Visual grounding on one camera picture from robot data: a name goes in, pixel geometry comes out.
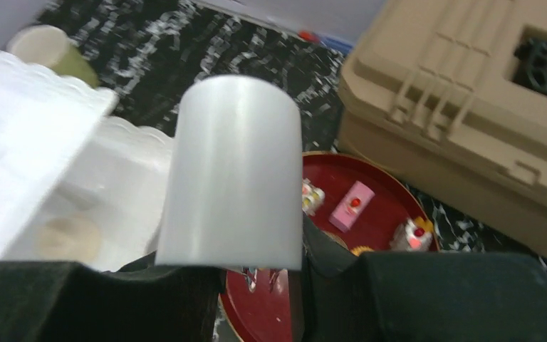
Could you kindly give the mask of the white three-tier cake stand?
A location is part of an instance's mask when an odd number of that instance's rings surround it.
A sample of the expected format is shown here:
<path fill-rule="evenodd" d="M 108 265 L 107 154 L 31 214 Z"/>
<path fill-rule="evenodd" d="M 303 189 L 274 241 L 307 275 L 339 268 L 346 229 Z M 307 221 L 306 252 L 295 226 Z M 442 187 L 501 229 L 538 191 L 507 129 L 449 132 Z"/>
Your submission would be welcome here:
<path fill-rule="evenodd" d="M 117 101 L 0 51 L 0 261 L 51 261 L 36 252 L 36 230 L 69 217 L 100 230 L 94 269 L 150 252 L 174 142 L 113 116 Z"/>

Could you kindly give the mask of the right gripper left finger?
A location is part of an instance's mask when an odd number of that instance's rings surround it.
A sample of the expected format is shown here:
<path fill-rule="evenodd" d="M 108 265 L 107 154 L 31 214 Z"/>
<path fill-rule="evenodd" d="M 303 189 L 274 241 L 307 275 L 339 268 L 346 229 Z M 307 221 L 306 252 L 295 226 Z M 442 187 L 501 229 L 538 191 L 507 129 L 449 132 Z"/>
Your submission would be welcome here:
<path fill-rule="evenodd" d="M 0 261 L 0 341 L 210 341 L 224 273 L 156 266 L 119 271 L 69 261 Z"/>

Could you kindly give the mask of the beige round macaron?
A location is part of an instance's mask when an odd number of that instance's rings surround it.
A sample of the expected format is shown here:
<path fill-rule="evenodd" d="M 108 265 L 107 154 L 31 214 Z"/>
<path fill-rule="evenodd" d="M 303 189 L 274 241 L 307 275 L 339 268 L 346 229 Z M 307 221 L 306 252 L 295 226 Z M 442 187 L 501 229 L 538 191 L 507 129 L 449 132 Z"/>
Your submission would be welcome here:
<path fill-rule="evenodd" d="M 102 236 L 93 221 L 83 217 L 52 219 L 36 230 L 35 248 L 47 260 L 91 263 L 101 248 Z"/>

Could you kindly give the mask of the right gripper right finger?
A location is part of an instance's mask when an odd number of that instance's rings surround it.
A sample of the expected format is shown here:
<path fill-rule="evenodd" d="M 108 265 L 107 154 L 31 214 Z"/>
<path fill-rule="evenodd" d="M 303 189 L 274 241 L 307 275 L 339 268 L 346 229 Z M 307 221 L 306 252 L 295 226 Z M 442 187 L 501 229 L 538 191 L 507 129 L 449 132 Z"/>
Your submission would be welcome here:
<path fill-rule="evenodd" d="M 304 341 L 547 341 L 547 272 L 515 253 L 350 253 L 303 219 Z"/>

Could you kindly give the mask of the silver metal tongs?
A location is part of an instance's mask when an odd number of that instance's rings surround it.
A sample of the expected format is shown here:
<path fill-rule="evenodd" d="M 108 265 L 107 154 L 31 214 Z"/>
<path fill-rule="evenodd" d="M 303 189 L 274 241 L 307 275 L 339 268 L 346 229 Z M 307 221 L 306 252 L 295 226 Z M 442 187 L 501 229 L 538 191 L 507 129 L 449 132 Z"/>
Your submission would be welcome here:
<path fill-rule="evenodd" d="M 301 269 L 301 114 L 259 78 L 192 85 L 179 117 L 155 262 Z"/>

